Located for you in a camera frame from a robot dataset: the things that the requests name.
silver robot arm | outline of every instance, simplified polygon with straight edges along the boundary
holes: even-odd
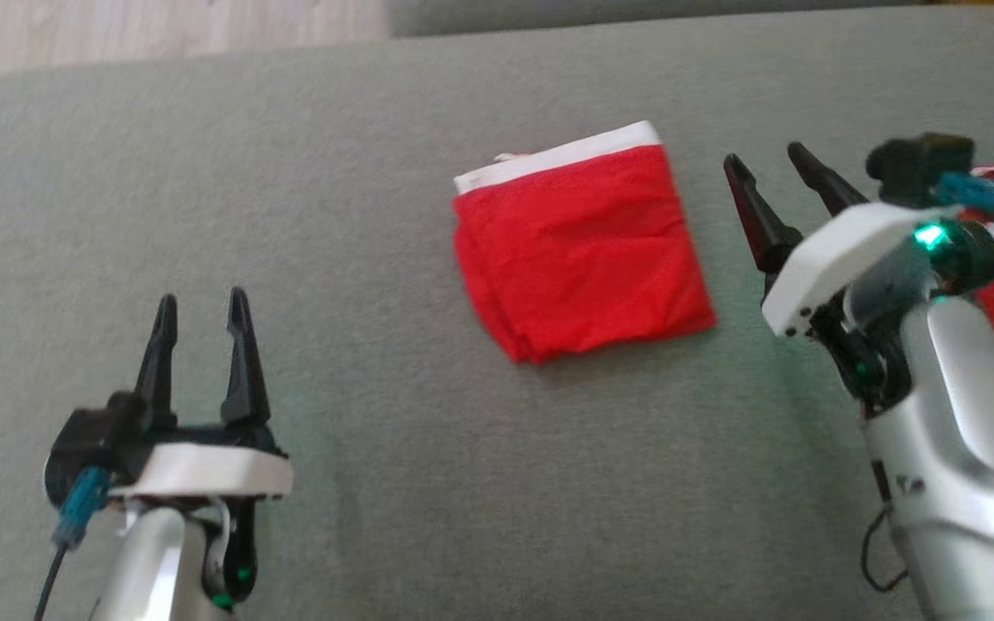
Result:
[[[781,223],[737,156],[725,170],[765,272],[766,322],[819,342],[863,405],[884,507],[861,555],[866,578],[888,591],[906,575],[927,618],[994,620],[994,333],[963,298],[994,278],[994,242],[932,200],[943,173],[969,172],[972,143],[889,142],[868,165],[883,202],[798,142],[789,155],[833,216],[806,239]],[[907,570],[879,583],[866,553],[885,518]]]
[[[40,620],[64,553],[94,511],[125,511],[121,554],[98,598],[95,621],[224,621],[257,575],[255,507],[293,487],[275,443],[248,298],[234,288],[229,390],[221,423],[180,427],[171,411],[176,302],[160,302],[133,392],[103,409],[76,410],[45,465],[48,500],[60,508],[58,547],[38,604]]]

green led light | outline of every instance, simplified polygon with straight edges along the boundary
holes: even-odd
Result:
[[[934,250],[946,240],[946,229],[938,224],[927,224],[926,227],[915,229],[915,240],[927,251]]]

blue connector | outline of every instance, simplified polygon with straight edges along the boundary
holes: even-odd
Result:
[[[939,204],[963,204],[994,222],[994,181],[961,172],[944,172],[935,191]]]
[[[86,525],[95,511],[106,506],[110,494],[110,471],[101,467],[86,467],[75,480],[71,494],[60,507],[60,523],[52,534],[58,548],[75,550],[86,535]]]

gray sofa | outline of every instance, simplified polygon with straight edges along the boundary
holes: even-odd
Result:
[[[454,174],[650,119],[719,325],[541,368],[476,321]],[[0,618],[52,550],[40,471],[72,408],[131,386],[180,299],[174,400],[217,416],[251,296],[293,497],[245,620],[916,616],[859,543],[878,508],[816,347],[774,339],[721,162],[802,229],[798,139],[854,184],[927,129],[994,154],[994,8],[716,16],[0,78]],[[116,516],[50,618],[86,618]],[[899,562],[881,538],[880,574]]]
[[[723,16],[733,13],[848,9],[914,0],[384,0],[397,36],[559,28],[571,25]]]

black cable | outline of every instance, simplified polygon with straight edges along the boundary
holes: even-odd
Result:
[[[877,528],[880,528],[880,523],[884,521],[884,518],[886,518],[887,515],[888,510],[886,510],[886,508],[880,510],[877,517],[873,518],[872,523],[869,524],[868,528],[866,528],[865,538],[861,540],[861,575],[865,576],[865,581],[868,582],[869,586],[875,589],[877,593],[888,593],[892,589],[895,589],[896,586],[899,586],[899,583],[903,581],[904,578],[908,577],[908,570],[904,569],[903,571],[900,571],[899,574],[896,574],[895,578],[892,578],[881,585],[880,582],[876,582],[875,579],[872,578],[872,574],[869,574],[869,539],[872,539],[872,534],[876,533]]]
[[[33,621],[41,621],[44,618],[44,609],[48,606],[48,596],[52,594],[52,583],[56,581],[56,574],[60,573],[60,564],[64,562],[65,554],[67,554],[67,546],[56,547],[56,555],[52,557],[52,566],[48,567],[48,575],[44,578],[41,598],[36,600],[36,613],[33,614]]]

